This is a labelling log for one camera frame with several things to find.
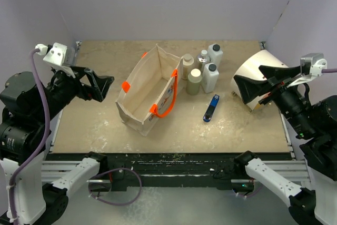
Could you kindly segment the green bottle cream cap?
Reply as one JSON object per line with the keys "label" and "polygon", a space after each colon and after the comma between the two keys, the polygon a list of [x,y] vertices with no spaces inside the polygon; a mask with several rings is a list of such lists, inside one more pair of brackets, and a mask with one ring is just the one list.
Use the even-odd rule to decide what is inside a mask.
{"label": "green bottle cream cap", "polygon": [[197,95],[200,90],[202,75],[199,69],[192,69],[187,77],[186,92],[189,95]]}

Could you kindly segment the white bottle black cap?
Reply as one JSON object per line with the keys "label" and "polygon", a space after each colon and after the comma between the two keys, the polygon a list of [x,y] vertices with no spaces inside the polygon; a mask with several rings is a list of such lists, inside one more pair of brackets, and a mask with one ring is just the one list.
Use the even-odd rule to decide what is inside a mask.
{"label": "white bottle black cap", "polygon": [[201,86],[205,93],[211,93],[214,91],[218,77],[219,71],[216,65],[214,63],[206,64],[201,81]]}

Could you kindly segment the cream bottle wooden cap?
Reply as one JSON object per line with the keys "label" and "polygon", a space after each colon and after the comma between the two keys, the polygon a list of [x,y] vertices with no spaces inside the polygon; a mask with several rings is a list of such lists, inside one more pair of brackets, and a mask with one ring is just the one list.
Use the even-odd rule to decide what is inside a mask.
{"label": "cream bottle wooden cap", "polygon": [[183,74],[182,79],[187,80],[189,73],[194,66],[194,57],[191,54],[183,55]]}

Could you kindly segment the canvas tote bag orange handles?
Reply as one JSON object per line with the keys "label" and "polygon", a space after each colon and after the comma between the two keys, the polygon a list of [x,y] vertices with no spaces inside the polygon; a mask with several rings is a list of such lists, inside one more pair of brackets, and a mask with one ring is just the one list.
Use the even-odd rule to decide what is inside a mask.
{"label": "canvas tote bag orange handles", "polygon": [[155,46],[139,60],[116,100],[122,122],[147,136],[173,110],[183,74],[183,59]]}

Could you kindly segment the white square bottle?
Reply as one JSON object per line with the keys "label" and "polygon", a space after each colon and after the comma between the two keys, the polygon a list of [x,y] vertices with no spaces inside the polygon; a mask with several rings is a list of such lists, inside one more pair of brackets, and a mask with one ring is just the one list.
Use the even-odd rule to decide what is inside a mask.
{"label": "white square bottle", "polygon": [[216,65],[216,68],[218,69],[220,66],[220,62],[222,60],[223,57],[223,51],[220,47],[220,45],[218,44],[211,44],[208,46],[207,49],[209,58],[210,58],[210,62]]}

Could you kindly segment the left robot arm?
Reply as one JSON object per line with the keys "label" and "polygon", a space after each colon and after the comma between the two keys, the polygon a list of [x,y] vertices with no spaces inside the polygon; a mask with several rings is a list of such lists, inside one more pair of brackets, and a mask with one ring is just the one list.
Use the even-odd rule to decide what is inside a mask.
{"label": "left robot arm", "polygon": [[73,67],[74,76],[55,71],[40,92],[31,72],[11,76],[1,92],[1,166],[6,176],[6,224],[52,224],[64,213],[69,198],[90,177],[108,174],[107,158],[90,152],[70,173],[52,183],[42,182],[45,139],[50,121],[78,97],[102,102],[114,82],[86,67]]}

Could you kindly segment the clear bottle silver cap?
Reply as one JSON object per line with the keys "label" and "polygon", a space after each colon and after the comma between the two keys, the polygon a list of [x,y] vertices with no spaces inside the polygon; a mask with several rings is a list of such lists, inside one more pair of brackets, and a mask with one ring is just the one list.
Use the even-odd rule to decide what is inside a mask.
{"label": "clear bottle silver cap", "polygon": [[197,68],[201,71],[204,71],[204,67],[206,64],[210,62],[210,57],[208,55],[207,50],[201,50],[200,54],[197,56]]}

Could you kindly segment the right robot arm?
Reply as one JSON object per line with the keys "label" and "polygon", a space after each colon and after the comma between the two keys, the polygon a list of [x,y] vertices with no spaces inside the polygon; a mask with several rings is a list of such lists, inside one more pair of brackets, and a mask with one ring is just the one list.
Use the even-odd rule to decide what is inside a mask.
{"label": "right robot arm", "polygon": [[298,185],[268,167],[255,153],[246,151],[234,160],[239,178],[253,178],[287,206],[298,224],[336,224],[336,96],[315,104],[309,98],[309,79],[300,67],[261,65],[263,80],[235,75],[244,103],[259,99],[273,102],[302,140],[300,149],[311,172],[312,188]]}

